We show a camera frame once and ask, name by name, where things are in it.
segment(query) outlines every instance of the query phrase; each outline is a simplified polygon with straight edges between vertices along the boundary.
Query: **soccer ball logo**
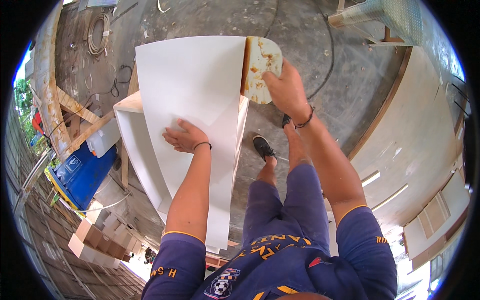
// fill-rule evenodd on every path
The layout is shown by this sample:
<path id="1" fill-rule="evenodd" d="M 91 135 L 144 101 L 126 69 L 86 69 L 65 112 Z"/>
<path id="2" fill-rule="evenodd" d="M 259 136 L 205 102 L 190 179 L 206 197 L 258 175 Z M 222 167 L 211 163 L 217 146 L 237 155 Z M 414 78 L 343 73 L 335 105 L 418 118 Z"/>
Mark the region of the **soccer ball logo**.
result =
<path id="1" fill-rule="evenodd" d="M 227 290 L 227 288 L 228 288 L 228 281 L 219 280 L 214 285 L 215 294 L 223 295 L 223 293 Z"/>
<path id="2" fill-rule="evenodd" d="M 216 300 L 225 299 L 232 293 L 233 283 L 240 275 L 239 269 L 227 268 L 215 277 L 205 289 L 204 294 Z"/>

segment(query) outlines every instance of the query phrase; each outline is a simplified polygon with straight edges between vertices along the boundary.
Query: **jersey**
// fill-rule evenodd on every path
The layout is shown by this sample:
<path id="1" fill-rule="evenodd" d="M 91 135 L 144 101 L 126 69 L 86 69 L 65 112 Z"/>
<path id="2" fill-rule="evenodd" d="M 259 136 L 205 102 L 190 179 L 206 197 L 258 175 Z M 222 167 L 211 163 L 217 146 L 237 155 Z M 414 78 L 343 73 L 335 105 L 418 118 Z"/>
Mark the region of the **jersey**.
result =
<path id="1" fill-rule="evenodd" d="M 284 234 L 281 226 L 277 231 L 243 245 L 205 280 L 205 245 L 188 234 L 165 234 L 142 299 L 269 300 L 298 292 L 331 299 L 395 298 L 395 261 L 368 207 L 353 209 L 338 224 L 339 256 L 328 256 L 302 232 Z"/>

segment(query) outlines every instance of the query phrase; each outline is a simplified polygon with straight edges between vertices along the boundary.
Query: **blue barrel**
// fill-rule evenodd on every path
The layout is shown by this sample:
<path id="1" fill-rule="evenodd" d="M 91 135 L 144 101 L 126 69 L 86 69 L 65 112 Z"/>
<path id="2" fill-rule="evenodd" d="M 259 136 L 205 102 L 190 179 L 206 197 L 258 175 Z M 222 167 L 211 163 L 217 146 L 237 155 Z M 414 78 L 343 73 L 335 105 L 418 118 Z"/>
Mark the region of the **blue barrel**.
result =
<path id="1" fill-rule="evenodd" d="M 117 156 L 111 147 L 101 158 L 93 155 L 84 142 L 67 160 L 54 170 L 48 167 L 49 178 L 57 191 L 75 210 L 87 210 L 90 201 L 113 166 Z"/>

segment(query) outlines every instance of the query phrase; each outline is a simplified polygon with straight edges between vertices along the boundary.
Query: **right hand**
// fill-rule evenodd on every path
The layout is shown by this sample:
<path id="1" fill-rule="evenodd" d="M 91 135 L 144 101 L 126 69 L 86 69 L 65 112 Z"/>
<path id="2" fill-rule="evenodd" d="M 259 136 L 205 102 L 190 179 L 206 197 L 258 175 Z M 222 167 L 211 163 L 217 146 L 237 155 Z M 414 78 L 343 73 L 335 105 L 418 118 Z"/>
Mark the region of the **right hand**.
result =
<path id="1" fill-rule="evenodd" d="M 273 103 L 279 110 L 289 115 L 294 124 L 301 124 L 309 119 L 311 109 L 300 75 L 286 58 L 283 58 L 282 74 L 278 78 L 272 72 L 264 72 L 262 78 Z"/>
<path id="2" fill-rule="evenodd" d="M 178 119 L 177 124 L 185 131 L 181 132 L 167 127 L 165 128 L 167 132 L 162 134 L 165 141 L 174 147 L 173 149 L 179 152 L 193 153 L 198 144 L 208 143 L 207 135 L 195 125 L 182 119 Z"/>

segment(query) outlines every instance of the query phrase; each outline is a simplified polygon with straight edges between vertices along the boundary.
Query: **black shoe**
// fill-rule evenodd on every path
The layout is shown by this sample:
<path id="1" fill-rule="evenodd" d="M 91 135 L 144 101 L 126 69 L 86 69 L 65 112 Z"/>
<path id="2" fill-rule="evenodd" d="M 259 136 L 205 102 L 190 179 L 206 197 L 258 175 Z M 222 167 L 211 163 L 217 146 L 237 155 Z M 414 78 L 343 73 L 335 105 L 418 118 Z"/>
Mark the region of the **black shoe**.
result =
<path id="1" fill-rule="evenodd" d="M 285 127 L 285 125 L 287 125 L 288 123 L 290 123 L 290 120 L 292 118 L 287 115 L 287 114 L 283 114 L 283 120 L 282 120 L 282 129 Z"/>
<path id="2" fill-rule="evenodd" d="M 257 150 L 258 154 L 262 157 L 262 159 L 266 162 L 265 156 L 273 156 L 276 158 L 273 149 L 268 144 L 268 141 L 262 137 L 261 135 L 256 135 L 253 137 L 253 146 L 255 150 Z"/>

